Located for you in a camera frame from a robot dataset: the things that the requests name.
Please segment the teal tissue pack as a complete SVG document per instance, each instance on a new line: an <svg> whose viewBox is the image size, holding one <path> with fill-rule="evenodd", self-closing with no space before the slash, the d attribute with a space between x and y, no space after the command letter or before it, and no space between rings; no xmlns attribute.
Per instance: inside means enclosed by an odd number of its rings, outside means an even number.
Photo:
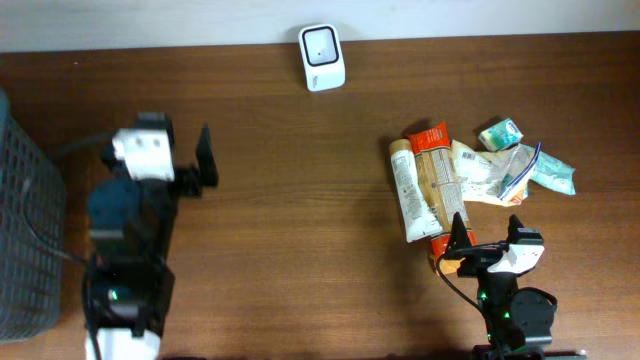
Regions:
<svg viewBox="0 0 640 360"><path fill-rule="evenodd" d="M501 151L519 143L524 134L511 118L507 118L480 132L478 139L491 152Z"/></svg>

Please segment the white tube with gold cap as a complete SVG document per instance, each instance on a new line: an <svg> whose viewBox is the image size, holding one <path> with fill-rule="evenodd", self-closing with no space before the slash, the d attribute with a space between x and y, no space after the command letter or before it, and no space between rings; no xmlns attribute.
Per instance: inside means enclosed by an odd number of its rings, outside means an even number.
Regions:
<svg viewBox="0 0 640 360"><path fill-rule="evenodd" d="M389 152L406 241L412 243L441 233L443 227L419 187L416 160L410 141L399 139L392 142Z"/></svg>

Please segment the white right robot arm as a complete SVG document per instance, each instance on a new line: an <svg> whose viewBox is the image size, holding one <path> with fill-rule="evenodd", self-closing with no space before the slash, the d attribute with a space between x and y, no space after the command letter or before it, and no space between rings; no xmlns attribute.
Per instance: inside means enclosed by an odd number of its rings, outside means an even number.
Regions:
<svg viewBox="0 0 640 360"><path fill-rule="evenodd" d="M492 359L585 359L581 352L548 352L551 329L558 308L552 294L534 287L521 287L518 278L535 269L545 250L544 239L534 228L525 227L516 215L509 217L507 238L474 245L460 213L453 217L449 242L436 260L437 274L444 283L483 318L488 343L476 345L471 357ZM444 274L442 263L459 263L460 278L478 282L471 299Z"/></svg>

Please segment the orange spaghetti packet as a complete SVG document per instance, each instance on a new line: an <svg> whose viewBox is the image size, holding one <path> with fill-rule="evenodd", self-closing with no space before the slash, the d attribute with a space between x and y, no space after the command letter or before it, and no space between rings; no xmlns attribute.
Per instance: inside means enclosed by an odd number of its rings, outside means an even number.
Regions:
<svg viewBox="0 0 640 360"><path fill-rule="evenodd" d="M461 183L451 150L451 141L446 123L410 134L408 140L415 157L418 185L430 210L435 214L442 230L430 235L433 262L436 262L447 249L451 238L453 218L458 213L464 223L471 245L476 245L463 201Z"/></svg>

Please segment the teal wet wipes pack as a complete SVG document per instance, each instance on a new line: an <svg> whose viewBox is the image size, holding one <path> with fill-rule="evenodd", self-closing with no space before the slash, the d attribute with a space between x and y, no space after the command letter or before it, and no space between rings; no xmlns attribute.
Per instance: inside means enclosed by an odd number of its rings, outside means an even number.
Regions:
<svg viewBox="0 0 640 360"><path fill-rule="evenodd" d="M574 196L576 190L573 182L575 168L540 152L531 180L537 184L568 196Z"/></svg>

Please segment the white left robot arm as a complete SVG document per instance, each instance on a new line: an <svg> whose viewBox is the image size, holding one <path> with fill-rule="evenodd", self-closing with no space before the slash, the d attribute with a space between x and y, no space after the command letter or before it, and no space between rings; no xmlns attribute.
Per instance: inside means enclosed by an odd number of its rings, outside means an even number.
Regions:
<svg viewBox="0 0 640 360"><path fill-rule="evenodd" d="M94 251L81 290L88 359L159 355L175 284L168 254L179 202L219 182L207 126L195 163L175 164L174 145L168 116L140 113L101 152L111 176L88 198Z"/></svg>

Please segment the cream chips bag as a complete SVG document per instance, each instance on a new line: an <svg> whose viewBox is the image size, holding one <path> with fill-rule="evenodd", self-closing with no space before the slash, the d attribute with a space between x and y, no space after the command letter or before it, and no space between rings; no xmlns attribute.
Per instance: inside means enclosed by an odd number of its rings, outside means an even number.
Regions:
<svg viewBox="0 0 640 360"><path fill-rule="evenodd" d="M528 182L540 156L540 145L516 144L497 152L477 152L453 140L451 151L465 202L510 207L528 197Z"/></svg>

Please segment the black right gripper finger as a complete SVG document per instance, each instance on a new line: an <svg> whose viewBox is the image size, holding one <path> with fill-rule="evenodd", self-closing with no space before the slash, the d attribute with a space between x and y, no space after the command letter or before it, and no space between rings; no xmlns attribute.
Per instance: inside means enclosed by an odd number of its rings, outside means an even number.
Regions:
<svg viewBox="0 0 640 360"><path fill-rule="evenodd" d="M508 240L520 240L523 237L523 224L519 220L516 214L512 214L509 217L508 224Z"/></svg>
<svg viewBox="0 0 640 360"><path fill-rule="evenodd" d="M466 249L471 246L471 238L464 224L462 216L459 212L456 212L453 216L450 237L445 252L449 253L455 250Z"/></svg>

